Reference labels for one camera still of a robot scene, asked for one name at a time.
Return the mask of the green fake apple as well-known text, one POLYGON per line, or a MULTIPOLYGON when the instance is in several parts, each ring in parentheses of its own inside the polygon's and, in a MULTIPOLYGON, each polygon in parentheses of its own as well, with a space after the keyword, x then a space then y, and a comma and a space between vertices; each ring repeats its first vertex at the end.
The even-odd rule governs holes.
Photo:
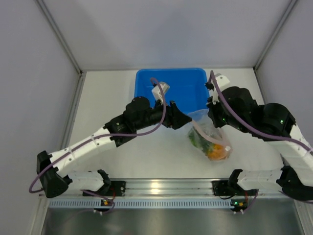
POLYGON ((202 136, 195 129, 192 128, 188 132, 188 139, 194 147, 201 147, 202 136))

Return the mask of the clear zip top bag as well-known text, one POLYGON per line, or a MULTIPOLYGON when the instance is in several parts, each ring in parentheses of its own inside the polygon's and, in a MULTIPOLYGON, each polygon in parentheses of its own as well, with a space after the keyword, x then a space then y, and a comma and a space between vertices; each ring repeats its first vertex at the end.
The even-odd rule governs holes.
POLYGON ((223 145, 230 155, 232 147, 228 137, 223 132, 223 130, 214 127, 212 120, 208 117, 207 114, 208 114, 207 109, 197 110, 187 114, 192 118, 191 123, 189 123, 186 128, 187 138, 188 132, 193 128, 202 136, 203 139, 210 141, 212 143, 223 145))

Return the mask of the orange fake pineapple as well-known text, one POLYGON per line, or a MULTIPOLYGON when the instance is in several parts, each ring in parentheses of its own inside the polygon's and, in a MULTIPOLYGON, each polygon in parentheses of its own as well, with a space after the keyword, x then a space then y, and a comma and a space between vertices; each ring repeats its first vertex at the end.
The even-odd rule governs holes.
POLYGON ((229 152, 223 145, 212 143, 205 139, 194 141, 194 146, 199 149, 208 159, 219 161, 228 158, 229 152))

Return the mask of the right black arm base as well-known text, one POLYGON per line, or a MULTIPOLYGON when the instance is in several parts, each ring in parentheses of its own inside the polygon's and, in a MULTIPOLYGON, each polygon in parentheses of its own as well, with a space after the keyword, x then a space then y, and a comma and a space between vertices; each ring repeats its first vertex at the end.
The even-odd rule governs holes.
POLYGON ((213 194, 215 196, 239 196, 243 191, 236 185, 231 184, 228 180, 216 180, 212 182, 213 194))

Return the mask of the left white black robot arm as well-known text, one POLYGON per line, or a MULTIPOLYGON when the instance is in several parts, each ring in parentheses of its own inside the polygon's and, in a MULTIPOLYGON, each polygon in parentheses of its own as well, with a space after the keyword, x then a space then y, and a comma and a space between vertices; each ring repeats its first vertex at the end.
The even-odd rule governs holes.
POLYGON ((145 97, 135 97, 123 114, 113 118, 84 140, 53 153, 37 155, 37 175, 47 198, 62 195, 67 190, 81 190, 84 196, 109 193, 112 183, 104 170, 75 172, 79 164, 104 151, 120 147, 137 137, 138 130, 161 124, 177 130, 191 122, 175 102, 163 105, 160 100, 152 108, 145 97))

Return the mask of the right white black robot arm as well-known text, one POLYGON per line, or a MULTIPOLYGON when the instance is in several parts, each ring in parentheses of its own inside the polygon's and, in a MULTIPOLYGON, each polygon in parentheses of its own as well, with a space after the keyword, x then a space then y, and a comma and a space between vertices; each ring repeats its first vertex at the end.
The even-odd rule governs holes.
POLYGON ((233 170, 228 188, 233 194, 244 190, 271 189, 299 201, 313 200, 313 149, 302 136, 294 116, 283 105, 257 104, 246 88, 224 90, 208 86, 208 116, 217 128, 231 126, 273 146, 288 163, 274 170, 233 170))

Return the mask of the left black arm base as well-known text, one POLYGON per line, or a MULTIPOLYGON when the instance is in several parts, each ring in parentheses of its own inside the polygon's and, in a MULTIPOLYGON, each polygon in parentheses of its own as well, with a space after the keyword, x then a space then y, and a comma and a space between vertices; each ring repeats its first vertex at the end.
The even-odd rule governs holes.
POLYGON ((104 183, 104 185, 98 191, 91 191, 94 194, 111 197, 111 196, 123 196, 126 189, 126 181, 113 180, 110 184, 104 183))

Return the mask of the blue plastic bin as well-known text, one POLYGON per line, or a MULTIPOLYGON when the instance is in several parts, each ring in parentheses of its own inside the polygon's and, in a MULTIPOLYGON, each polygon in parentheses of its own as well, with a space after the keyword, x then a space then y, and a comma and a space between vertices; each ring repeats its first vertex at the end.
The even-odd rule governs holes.
POLYGON ((174 101, 185 114, 206 109, 209 91, 206 72, 201 68, 184 69, 142 69, 136 73, 134 96, 146 97, 153 107, 155 98, 152 94, 151 78, 165 82, 170 86, 166 92, 166 101, 174 101))

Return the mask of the aluminium mounting rail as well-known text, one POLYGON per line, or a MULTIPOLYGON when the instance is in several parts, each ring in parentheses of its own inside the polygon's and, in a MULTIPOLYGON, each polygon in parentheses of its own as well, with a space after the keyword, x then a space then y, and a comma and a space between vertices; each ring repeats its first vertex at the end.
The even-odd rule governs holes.
MULTIPOLYGON (((226 179, 128 179, 123 196, 200 196, 214 195, 212 182, 226 179)), ((102 177, 78 177, 66 178, 64 181, 53 183, 52 186, 42 186, 34 193, 44 193, 47 198, 54 198, 64 193, 70 195, 81 193, 90 196, 83 190, 91 192, 98 191, 104 183, 111 183, 111 180, 102 177)))

